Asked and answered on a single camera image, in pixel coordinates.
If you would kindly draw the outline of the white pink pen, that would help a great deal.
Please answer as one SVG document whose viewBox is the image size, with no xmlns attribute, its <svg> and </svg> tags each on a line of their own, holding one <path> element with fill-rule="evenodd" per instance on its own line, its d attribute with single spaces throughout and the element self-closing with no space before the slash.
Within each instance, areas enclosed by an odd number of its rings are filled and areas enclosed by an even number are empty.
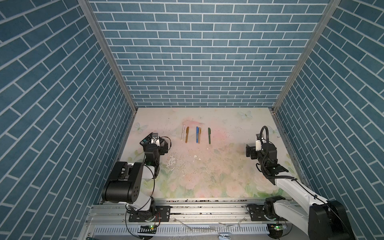
<svg viewBox="0 0 384 240">
<path fill-rule="evenodd" d="M 187 128 L 186 125 L 183 124 L 182 135 L 181 135 L 181 140 L 182 141 L 184 140 L 184 137 L 185 137 L 186 128 Z"/>
</svg>

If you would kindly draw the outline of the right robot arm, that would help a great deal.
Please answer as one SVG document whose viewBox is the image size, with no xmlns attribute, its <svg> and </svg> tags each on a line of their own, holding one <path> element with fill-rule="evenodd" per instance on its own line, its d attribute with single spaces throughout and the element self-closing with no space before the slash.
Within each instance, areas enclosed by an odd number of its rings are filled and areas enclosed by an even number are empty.
<svg viewBox="0 0 384 240">
<path fill-rule="evenodd" d="M 246 156 L 257 160 L 256 167 L 274 186 L 286 192 L 299 206 L 282 196 L 266 198 L 264 215 L 275 221 L 285 219 L 303 231 L 311 240 L 354 240 L 345 207 L 330 201 L 304 186 L 289 170 L 278 163 L 277 148 L 270 142 L 269 129 L 261 128 L 256 145 L 246 146 Z"/>
</svg>

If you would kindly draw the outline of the blue pen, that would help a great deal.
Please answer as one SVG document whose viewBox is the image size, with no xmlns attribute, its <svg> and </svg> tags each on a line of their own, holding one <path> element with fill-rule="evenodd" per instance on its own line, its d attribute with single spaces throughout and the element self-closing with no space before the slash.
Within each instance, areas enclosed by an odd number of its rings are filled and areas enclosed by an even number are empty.
<svg viewBox="0 0 384 240">
<path fill-rule="evenodd" d="M 196 127 L 196 143 L 199 143 L 200 128 Z"/>
</svg>

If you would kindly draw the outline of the green pen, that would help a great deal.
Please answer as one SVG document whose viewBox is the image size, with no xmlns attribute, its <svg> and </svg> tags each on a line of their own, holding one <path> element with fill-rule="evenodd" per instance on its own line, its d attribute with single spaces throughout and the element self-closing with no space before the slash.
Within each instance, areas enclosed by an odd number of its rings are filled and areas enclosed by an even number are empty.
<svg viewBox="0 0 384 240">
<path fill-rule="evenodd" d="M 209 145 L 211 144 L 211 128 L 208 128 Z"/>
</svg>

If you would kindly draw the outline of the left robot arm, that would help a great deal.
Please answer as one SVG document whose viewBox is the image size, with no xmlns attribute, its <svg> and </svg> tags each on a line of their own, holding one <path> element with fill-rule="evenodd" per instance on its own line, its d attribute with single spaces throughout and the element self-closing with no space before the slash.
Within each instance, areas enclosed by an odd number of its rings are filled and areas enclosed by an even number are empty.
<svg viewBox="0 0 384 240">
<path fill-rule="evenodd" d="M 141 192 L 142 180 L 155 180 L 160 171 L 160 158 L 168 153 L 168 142 L 151 133 L 140 142 L 144 150 L 142 162 L 129 164 L 116 162 L 102 190 L 102 201 L 125 204 L 132 222 L 157 221 L 160 212 L 156 210 L 152 195 Z"/>
</svg>

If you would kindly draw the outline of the tan pen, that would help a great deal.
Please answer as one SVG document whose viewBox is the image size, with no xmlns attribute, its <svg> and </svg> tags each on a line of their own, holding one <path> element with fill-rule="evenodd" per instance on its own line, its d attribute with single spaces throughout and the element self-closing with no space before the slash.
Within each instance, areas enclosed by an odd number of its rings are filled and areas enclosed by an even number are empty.
<svg viewBox="0 0 384 240">
<path fill-rule="evenodd" d="M 186 138 L 185 138 L 185 143 L 188 143 L 188 139 L 189 139 L 189 127 L 186 128 Z"/>
<path fill-rule="evenodd" d="M 201 133 L 202 133 L 202 129 L 199 127 L 199 130 L 198 130 L 198 144 L 201 143 Z"/>
</svg>

